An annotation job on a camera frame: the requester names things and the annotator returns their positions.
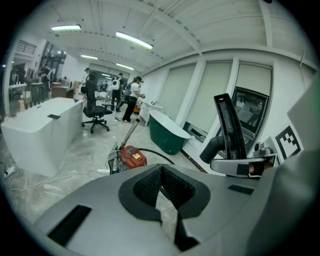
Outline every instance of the vacuum hose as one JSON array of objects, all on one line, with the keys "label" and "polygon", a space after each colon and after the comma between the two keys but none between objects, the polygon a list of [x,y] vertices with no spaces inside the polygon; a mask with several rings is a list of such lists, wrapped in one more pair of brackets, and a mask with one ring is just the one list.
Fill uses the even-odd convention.
[{"label": "vacuum hose", "polygon": [[151,150],[151,149],[147,149],[147,148],[138,148],[138,150],[140,151],[148,151],[154,154],[157,154],[158,156],[164,158],[165,160],[167,160],[170,164],[175,164],[174,162],[172,162],[168,157],[164,156],[163,154],[158,153],[157,151]]}]

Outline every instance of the power strip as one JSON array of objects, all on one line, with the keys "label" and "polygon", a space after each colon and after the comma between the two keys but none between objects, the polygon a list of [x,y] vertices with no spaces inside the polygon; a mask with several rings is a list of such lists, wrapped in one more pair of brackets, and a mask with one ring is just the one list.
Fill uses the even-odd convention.
[{"label": "power strip", "polygon": [[12,177],[12,175],[15,174],[15,172],[17,171],[18,167],[13,165],[11,166],[9,169],[5,170],[4,171],[4,177],[7,179],[7,178],[10,178]]}]

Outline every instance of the green bathtub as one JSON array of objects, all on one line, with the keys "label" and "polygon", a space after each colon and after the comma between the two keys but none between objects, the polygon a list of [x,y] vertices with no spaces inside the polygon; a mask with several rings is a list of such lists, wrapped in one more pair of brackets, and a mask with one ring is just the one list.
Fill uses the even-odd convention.
[{"label": "green bathtub", "polygon": [[185,140],[191,138],[186,131],[159,111],[150,112],[149,124],[151,140],[168,155],[177,154]]}]

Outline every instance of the black sticker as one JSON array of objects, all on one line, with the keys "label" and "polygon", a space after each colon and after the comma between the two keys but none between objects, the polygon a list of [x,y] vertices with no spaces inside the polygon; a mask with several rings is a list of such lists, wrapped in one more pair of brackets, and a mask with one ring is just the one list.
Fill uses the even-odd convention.
[{"label": "black sticker", "polygon": [[300,145],[290,125],[275,137],[279,145],[283,159],[298,154],[301,151]]}]

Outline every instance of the ceiling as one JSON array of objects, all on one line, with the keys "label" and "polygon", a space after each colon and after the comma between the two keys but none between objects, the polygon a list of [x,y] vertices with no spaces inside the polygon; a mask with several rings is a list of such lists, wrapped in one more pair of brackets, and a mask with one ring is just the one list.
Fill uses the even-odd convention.
[{"label": "ceiling", "polygon": [[[259,0],[49,0],[27,26],[74,57],[96,56],[97,64],[120,63],[140,73],[212,47],[268,47],[296,56],[305,51],[313,62],[313,50],[294,17],[276,1],[266,5],[263,15]],[[81,31],[51,31],[69,24],[80,24]],[[117,31],[153,49],[119,39]]]}]

